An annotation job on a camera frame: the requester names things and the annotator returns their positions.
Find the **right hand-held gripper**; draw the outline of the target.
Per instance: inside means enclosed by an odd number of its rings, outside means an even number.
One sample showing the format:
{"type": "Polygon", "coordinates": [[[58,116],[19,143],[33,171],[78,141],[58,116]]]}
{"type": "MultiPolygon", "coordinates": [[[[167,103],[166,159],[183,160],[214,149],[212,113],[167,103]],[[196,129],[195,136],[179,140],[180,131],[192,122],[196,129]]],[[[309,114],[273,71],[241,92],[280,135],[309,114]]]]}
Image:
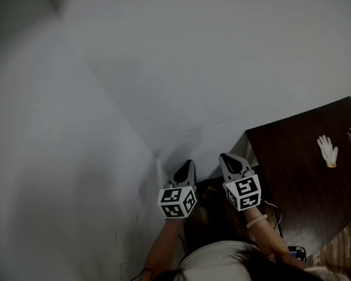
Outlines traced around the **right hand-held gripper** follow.
{"type": "Polygon", "coordinates": [[[219,163],[224,179],[223,187],[232,205],[238,211],[258,206],[261,201],[259,177],[248,161],[238,155],[221,153],[219,163]]]}

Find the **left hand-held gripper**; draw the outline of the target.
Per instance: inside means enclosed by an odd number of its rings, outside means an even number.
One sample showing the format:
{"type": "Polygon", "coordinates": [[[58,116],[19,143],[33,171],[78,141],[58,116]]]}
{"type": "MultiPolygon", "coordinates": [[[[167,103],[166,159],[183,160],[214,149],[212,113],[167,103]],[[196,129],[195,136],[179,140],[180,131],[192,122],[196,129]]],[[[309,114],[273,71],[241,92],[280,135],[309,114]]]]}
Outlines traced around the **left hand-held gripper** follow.
{"type": "Polygon", "coordinates": [[[188,159],[167,176],[157,204],[166,219],[186,219],[197,205],[195,163],[188,159]]]}

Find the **person's left forearm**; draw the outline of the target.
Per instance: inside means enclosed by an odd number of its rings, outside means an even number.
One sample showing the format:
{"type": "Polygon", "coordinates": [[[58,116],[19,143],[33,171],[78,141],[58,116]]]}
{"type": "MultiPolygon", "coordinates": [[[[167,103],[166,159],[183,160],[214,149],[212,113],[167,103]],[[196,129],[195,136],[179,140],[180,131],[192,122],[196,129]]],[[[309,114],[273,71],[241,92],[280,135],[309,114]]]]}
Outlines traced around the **person's left forearm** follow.
{"type": "Polygon", "coordinates": [[[158,274],[171,270],[182,228],[182,219],[166,220],[146,258],[141,281],[152,281],[158,274]]]}

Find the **person's right forearm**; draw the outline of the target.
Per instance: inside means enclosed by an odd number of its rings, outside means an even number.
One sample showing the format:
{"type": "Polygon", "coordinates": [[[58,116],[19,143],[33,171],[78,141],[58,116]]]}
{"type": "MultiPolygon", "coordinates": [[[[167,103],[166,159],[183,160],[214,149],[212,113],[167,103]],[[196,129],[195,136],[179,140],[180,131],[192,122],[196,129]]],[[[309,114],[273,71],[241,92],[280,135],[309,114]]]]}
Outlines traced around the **person's right forearm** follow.
{"type": "Polygon", "coordinates": [[[287,244],[257,207],[243,211],[258,249],[268,258],[304,270],[309,266],[290,254],[287,244]]]}

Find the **dark wooden table white legs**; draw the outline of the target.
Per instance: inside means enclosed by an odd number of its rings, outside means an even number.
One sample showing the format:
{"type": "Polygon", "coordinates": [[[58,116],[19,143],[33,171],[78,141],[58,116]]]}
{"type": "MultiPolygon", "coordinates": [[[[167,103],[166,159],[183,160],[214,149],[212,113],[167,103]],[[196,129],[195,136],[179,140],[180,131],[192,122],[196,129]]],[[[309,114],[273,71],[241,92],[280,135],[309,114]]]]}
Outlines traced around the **dark wooden table white legs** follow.
{"type": "Polygon", "coordinates": [[[280,209],[284,240],[311,255],[351,222],[351,98],[248,129],[245,134],[262,170],[263,197],[280,209]],[[338,147],[327,167],[317,139],[338,147]]]}

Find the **person's white shirt torso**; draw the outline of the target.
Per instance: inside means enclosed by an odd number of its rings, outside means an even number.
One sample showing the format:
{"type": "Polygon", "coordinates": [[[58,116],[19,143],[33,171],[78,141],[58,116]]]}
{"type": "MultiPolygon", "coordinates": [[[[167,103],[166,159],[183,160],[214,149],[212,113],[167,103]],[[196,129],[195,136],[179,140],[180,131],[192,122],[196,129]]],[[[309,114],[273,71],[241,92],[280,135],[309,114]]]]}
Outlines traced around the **person's white shirt torso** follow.
{"type": "Polygon", "coordinates": [[[254,245],[220,241],[194,251],[178,269],[172,281],[256,281],[267,276],[270,264],[254,245]]]}

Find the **black and blue device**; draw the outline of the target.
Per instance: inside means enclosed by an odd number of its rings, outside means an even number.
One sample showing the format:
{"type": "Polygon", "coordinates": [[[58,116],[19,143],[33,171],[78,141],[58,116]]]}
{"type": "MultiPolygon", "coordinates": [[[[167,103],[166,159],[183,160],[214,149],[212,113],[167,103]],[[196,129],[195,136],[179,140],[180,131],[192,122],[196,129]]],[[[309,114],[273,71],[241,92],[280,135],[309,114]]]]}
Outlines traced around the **black and blue device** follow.
{"type": "Polygon", "coordinates": [[[289,246],[288,247],[290,254],[296,257],[300,261],[306,262],[307,261],[307,254],[305,248],[301,246],[289,246]]]}

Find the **white work glove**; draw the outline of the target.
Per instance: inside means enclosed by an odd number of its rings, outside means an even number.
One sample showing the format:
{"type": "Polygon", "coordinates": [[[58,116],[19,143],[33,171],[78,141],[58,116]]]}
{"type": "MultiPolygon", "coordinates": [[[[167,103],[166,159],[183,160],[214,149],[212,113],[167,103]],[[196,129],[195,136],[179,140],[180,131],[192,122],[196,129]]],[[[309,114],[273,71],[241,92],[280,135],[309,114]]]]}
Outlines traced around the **white work glove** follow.
{"type": "Polygon", "coordinates": [[[316,141],[321,150],[322,157],[326,162],[327,167],[336,167],[338,147],[333,147],[331,139],[329,137],[326,137],[325,135],[320,136],[316,141]]]}

